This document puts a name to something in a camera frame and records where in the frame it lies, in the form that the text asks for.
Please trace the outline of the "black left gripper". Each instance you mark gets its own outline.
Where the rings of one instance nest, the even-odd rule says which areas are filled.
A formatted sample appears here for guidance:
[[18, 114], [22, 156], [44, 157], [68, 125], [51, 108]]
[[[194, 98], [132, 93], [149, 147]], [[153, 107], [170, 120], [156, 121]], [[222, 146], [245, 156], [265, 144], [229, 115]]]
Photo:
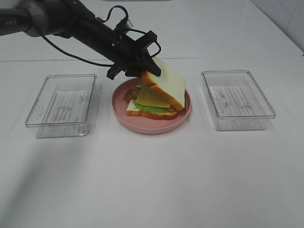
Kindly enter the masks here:
[[137, 40], [132, 40], [123, 34], [118, 42], [118, 49], [113, 51], [114, 65], [107, 71], [107, 77], [113, 80], [121, 71], [126, 77], [141, 77], [142, 71], [148, 71], [155, 76], [161, 75], [161, 69], [153, 61], [147, 48], [157, 41], [157, 35], [149, 31]]

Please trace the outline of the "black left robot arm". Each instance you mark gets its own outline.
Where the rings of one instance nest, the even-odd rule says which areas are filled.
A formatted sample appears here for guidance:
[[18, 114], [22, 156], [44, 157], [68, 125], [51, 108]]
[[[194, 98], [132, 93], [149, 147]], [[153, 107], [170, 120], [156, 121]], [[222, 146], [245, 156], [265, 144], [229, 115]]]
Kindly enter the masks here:
[[[42, 37], [66, 56], [107, 67], [109, 79], [114, 79], [121, 71], [131, 77], [140, 77], [143, 71], [160, 76], [161, 69], [148, 51], [151, 44], [158, 44], [157, 35], [152, 31], [141, 31], [142, 36], [133, 40], [127, 35], [133, 31], [128, 11], [121, 5], [116, 8], [121, 9], [125, 16], [111, 29], [105, 24], [110, 12], [106, 19], [101, 19], [79, 0], [22, 0], [13, 9], [0, 10], [0, 34], [24, 32], [30, 37]], [[70, 54], [51, 42], [48, 35], [75, 38], [112, 63], [99, 64]]]

